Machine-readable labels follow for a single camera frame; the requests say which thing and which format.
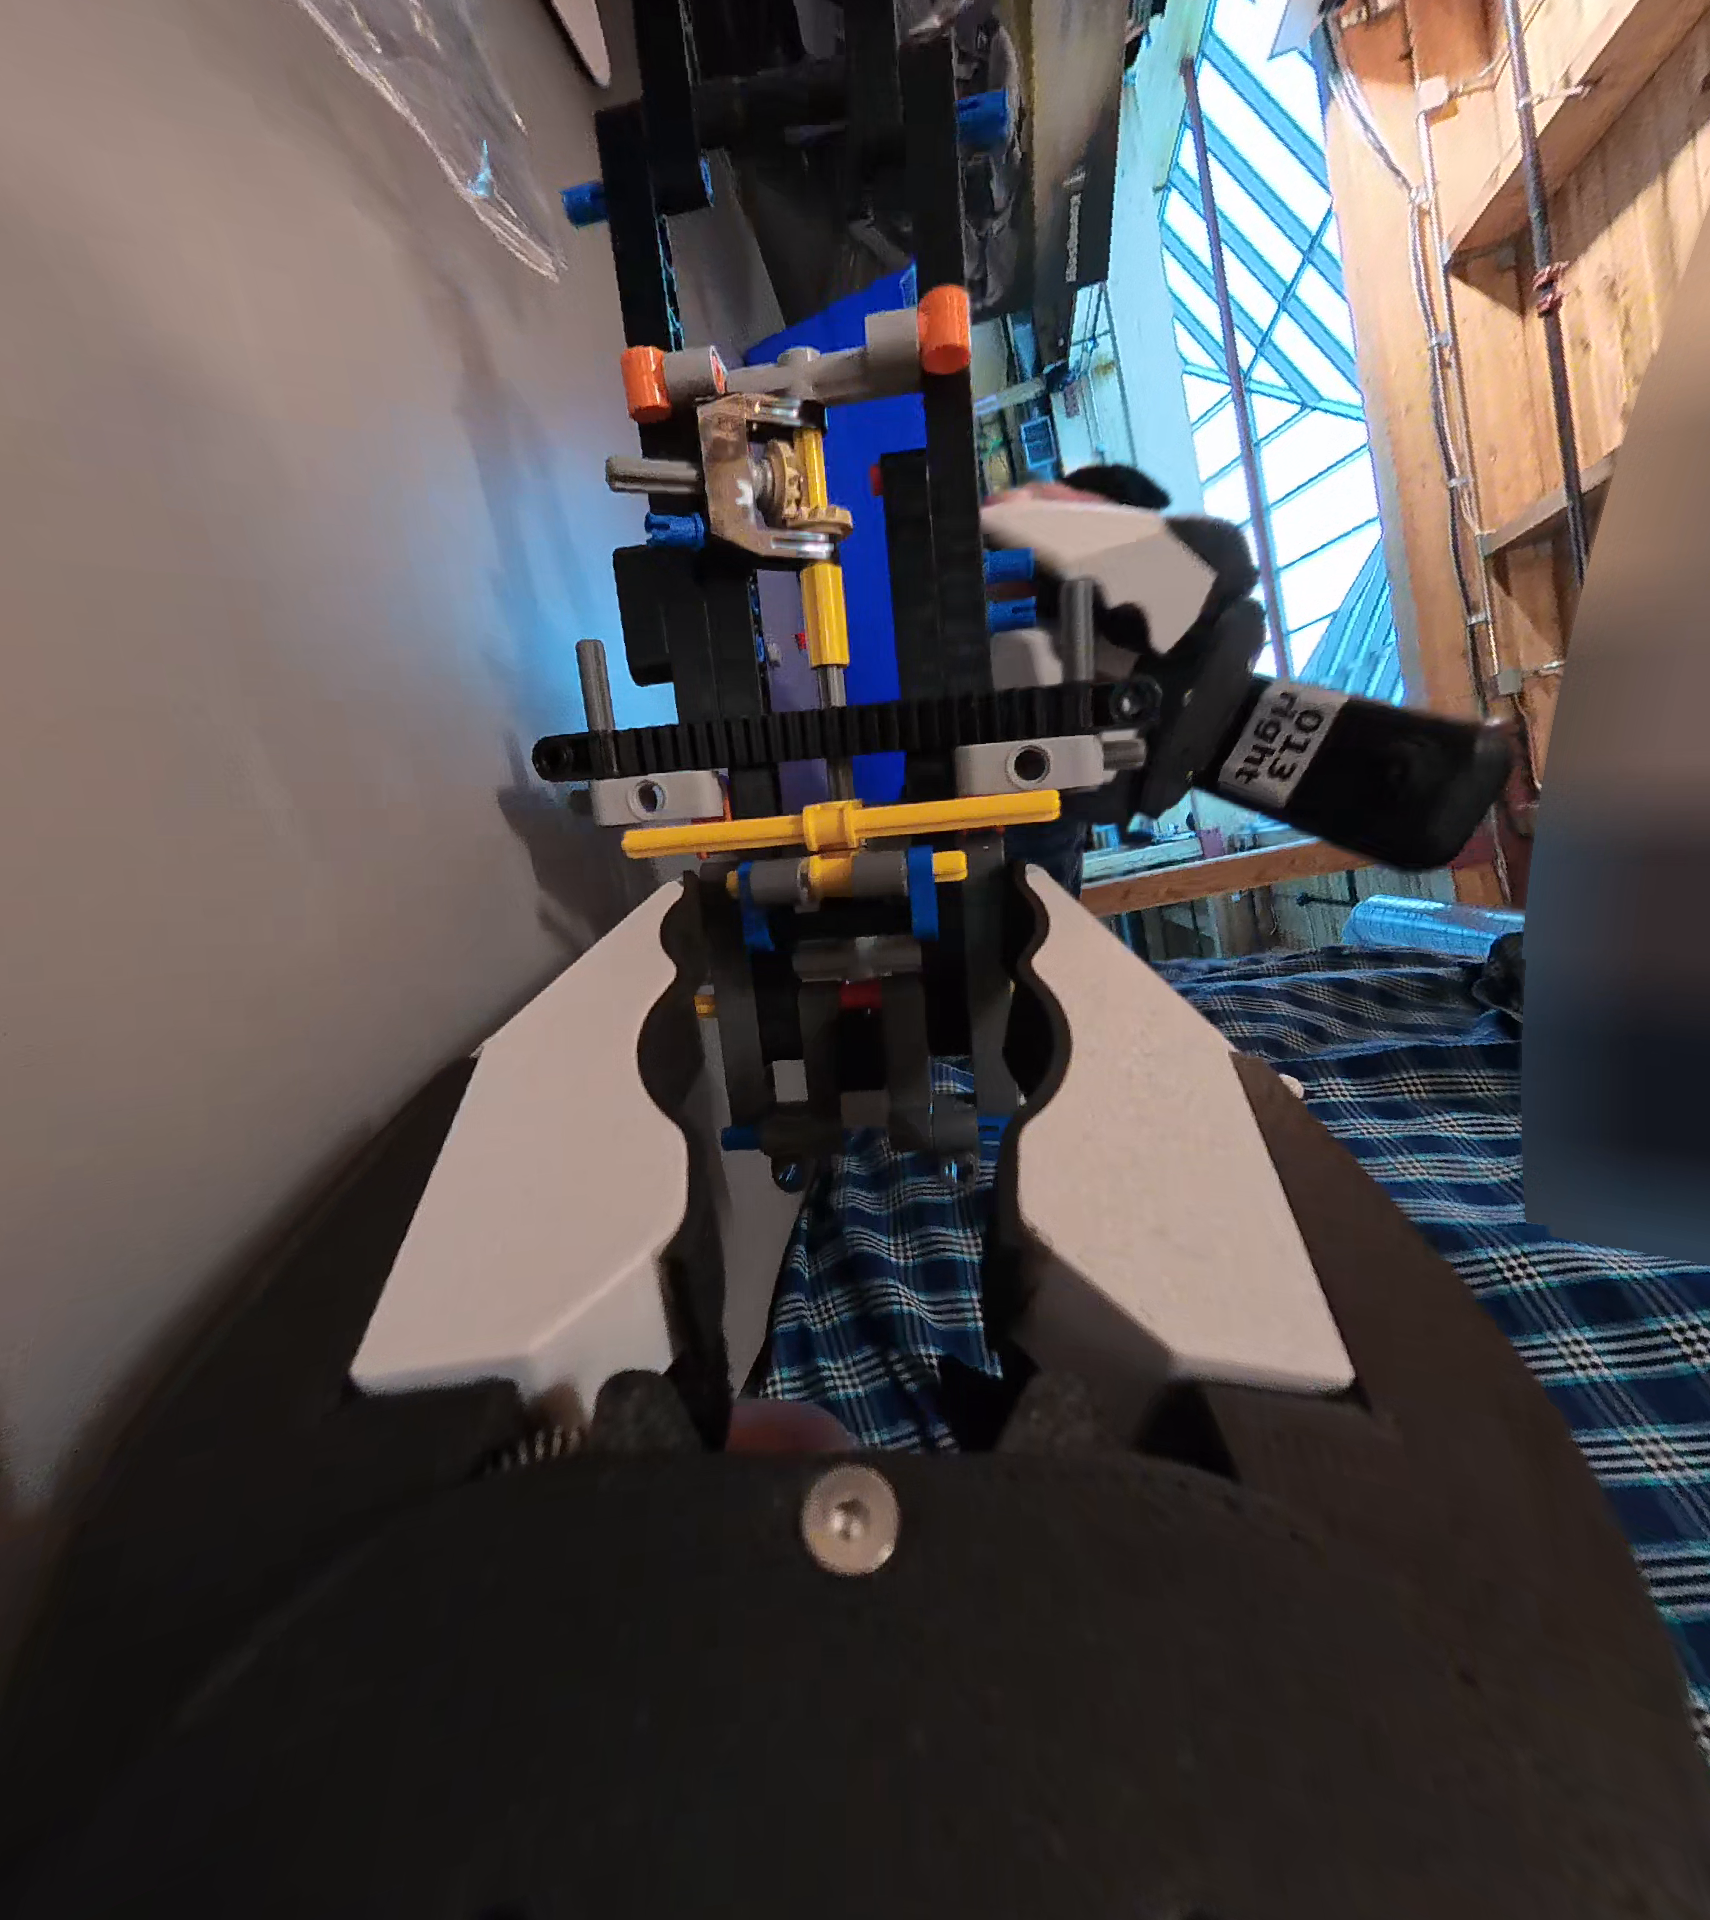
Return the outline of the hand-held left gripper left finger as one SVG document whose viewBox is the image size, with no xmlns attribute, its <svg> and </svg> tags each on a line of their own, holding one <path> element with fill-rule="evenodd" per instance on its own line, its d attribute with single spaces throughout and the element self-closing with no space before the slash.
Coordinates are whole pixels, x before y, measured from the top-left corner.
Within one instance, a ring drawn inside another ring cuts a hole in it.
<svg viewBox="0 0 1710 1920">
<path fill-rule="evenodd" d="M 724 1151 L 693 878 L 658 886 L 474 1054 L 350 1380 L 509 1383 L 588 1412 L 684 1362 L 724 1405 L 765 1354 L 798 1197 Z"/>
</svg>

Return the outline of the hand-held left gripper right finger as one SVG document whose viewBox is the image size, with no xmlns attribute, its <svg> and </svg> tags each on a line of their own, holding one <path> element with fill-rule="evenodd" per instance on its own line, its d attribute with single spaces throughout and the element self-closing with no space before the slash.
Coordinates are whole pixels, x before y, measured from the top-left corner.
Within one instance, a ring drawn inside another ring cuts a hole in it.
<svg viewBox="0 0 1710 1920">
<path fill-rule="evenodd" d="M 1019 874 L 1048 1031 L 1002 1149 L 1015 1345 L 1093 1396 L 1357 1380 L 1232 1044 L 1050 874 Z"/>
</svg>

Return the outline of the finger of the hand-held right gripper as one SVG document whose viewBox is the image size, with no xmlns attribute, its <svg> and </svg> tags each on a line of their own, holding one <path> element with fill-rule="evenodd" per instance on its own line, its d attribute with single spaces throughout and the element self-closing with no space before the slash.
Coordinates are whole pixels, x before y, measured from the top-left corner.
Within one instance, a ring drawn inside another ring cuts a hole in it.
<svg viewBox="0 0 1710 1920">
<path fill-rule="evenodd" d="M 996 633 L 998 692 L 1094 685 L 1097 680 L 1099 658 L 1093 637 L 1075 637 L 1047 627 Z"/>
<path fill-rule="evenodd" d="M 1083 582 L 1099 630 L 1131 654 L 1173 654 L 1217 589 L 1217 572 L 1148 509 L 1087 492 L 1006 492 L 980 520 L 987 547 L 1032 552 L 1061 589 Z"/>
</svg>

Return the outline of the black lego chassis assembly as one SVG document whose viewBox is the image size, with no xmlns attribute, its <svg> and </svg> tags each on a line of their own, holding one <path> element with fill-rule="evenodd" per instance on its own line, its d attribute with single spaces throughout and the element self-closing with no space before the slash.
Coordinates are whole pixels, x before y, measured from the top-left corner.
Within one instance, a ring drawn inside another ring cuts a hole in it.
<svg viewBox="0 0 1710 1920">
<path fill-rule="evenodd" d="M 1019 91 L 958 72 L 944 14 L 843 4 L 839 49 L 785 60 L 731 4 L 628 4 L 638 97 L 596 117 L 600 176 L 563 197 L 605 229 L 638 455 L 610 492 L 644 502 L 613 557 L 627 670 L 674 698 L 627 728 L 595 642 L 585 727 L 536 741 L 542 783 L 574 788 L 632 860 L 699 878 L 729 1122 L 722 1149 L 798 1192 L 852 1135 L 974 1162 L 1020 1104 L 1004 1059 L 1012 979 L 1006 837 L 1142 760 L 1153 682 L 998 690 L 993 642 L 1032 623 L 1032 552 L 982 536 L 973 395 L 974 277 L 996 168 L 1016 156 Z M 683 329 L 672 220 L 709 211 L 712 162 L 798 162 L 835 233 L 905 242 L 917 303 L 860 349 L 731 366 Z M 919 390 L 926 444 L 881 459 L 899 696 L 852 705 L 827 415 Z M 758 579 L 798 579 L 816 706 L 776 711 Z"/>
</svg>

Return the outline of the blue plastic bin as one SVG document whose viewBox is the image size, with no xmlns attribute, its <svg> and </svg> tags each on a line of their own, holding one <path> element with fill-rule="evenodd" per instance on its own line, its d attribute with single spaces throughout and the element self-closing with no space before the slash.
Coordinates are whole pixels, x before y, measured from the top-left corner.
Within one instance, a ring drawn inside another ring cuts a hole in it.
<svg viewBox="0 0 1710 1920">
<path fill-rule="evenodd" d="M 770 366 L 796 349 L 824 355 L 862 349 L 868 321 L 917 305 L 917 272 L 888 272 L 868 287 L 829 303 L 819 314 L 770 334 L 748 349 L 750 366 Z M 926 444 L 919 390 L 903 396 L 836 406 L 827 413 L 824 467 L 833 502 L 850 515 L 843 542 L 843 596 L 850 637 L 844 674 L 855 706 L 885 705 L 900 694 L 897 618 L 890 575 L 887 509 L 874 490 L 874 470 L 894 453 Z M 769 701 L 776 711 L 819 705 L 819 686 L 807 658 L 800 579 L 765 570 L 756 579 Z"/>
</svg>

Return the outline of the paned window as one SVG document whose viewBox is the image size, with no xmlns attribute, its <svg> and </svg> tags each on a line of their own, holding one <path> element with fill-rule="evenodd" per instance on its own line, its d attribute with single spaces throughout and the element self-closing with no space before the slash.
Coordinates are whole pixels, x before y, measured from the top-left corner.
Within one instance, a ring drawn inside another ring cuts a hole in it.
<svg viewBox="0 0 1710 1920">
<path fill-rule="evenodd" d="M 1387 525 L 1328 175 L 1324 89 L 1285 4 L 1148 4 L 1126 104 L 1206 516 L 1268 613 L 1263 670 L 1399 705 Z"/>
</svg>

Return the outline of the person's blue plaid clothing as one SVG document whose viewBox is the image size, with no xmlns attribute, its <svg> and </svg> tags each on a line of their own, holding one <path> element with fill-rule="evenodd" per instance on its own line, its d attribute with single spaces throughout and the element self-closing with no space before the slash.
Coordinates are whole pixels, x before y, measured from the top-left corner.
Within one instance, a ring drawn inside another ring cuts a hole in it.
<svg viewBox="0 0 1710 1920">
<path fill-rule="evenodd" d="M 1326 947 L 1167 962 L 1239 1050 L 1300 1085 L 1547 1388 L 1681 1654 L 1710 1769 L 1710 1264 L 1524 1218 L 1523 982 L 1509 958 Z M 996 1149 L 966 1180 L 860 1133 L 815 1176 L 756 1388 L 860 1444 L 951 1451 L 942 1362 L 993 1374 L 982 1250 Z"/>
</svg>

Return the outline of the metal conduit pipe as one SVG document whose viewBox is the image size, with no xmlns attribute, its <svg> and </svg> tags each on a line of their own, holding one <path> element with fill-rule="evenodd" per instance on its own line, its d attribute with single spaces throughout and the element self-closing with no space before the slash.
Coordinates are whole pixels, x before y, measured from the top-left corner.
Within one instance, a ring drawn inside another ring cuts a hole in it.
<svg viewBox="0 0 1710 1920">
<path fill-rule="evenodd" d="M 1578 422 L 1564 333 L 1564 272 L 1555 242 L 1551 197 L 1541 156 L 1538 92 L 1527 44 L 1523 3 L 1501 3 L 1503 42 L 1514 92 L 1514 127 L 1520 193 L 1532 260 L 1530 301 L 1542 333 L 1551 415 L 1562 479 L 1567 555 L 1577 589 L 1588 587 L 1590 535 L 1588 492 L 1580 456 Z"/>
</svg>

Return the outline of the clear plastic bag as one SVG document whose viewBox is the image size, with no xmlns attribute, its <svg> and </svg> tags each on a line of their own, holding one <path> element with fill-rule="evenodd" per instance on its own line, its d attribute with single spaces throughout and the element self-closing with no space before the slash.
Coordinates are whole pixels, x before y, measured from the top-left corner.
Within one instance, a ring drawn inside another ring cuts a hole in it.
<svg viewBox="0 0 1710 1920">
<path fill-rule="evenodd" d="M 432 156 L 493 241 L 533 277 L 559 283 L 567 257 L 557 209 L 472 7 L 300 3 L 299 10 Z"/>
</svg>

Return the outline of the silver ventilation duct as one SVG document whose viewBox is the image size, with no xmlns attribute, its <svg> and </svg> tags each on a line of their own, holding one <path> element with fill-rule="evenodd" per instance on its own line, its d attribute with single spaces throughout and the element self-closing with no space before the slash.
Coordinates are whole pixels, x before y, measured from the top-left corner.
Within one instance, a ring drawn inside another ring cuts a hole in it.
<svg viewBox="0 0 1710 1920">
<path fill-rule="evenodd" d="M 1512 909 L 1372 894 L 1353 905 L 1341 928 L 1341 943 L 1357 950 L 1411 950 L 1480 965 L 1524 928 L 1527 915 Z"/>
</svg>

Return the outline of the wooden post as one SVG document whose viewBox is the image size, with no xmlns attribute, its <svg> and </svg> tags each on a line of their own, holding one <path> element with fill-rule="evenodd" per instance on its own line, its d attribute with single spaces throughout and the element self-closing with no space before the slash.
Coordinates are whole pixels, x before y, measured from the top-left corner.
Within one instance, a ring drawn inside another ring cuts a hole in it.
<svg viewBox="0 0 1710 1920">
<path fill-rule="evenodd" d="M 1087 912 L 1108 921 L 1388 865 L 1382 855 L 1354 853 L 1323 839 L 1289 839 L 1252 850 L 1162 863 L 1128 872 L 1099 874 L 1099 863 L 1090 857 L 1083 866 L 1080 900 Z"/>
</svg>

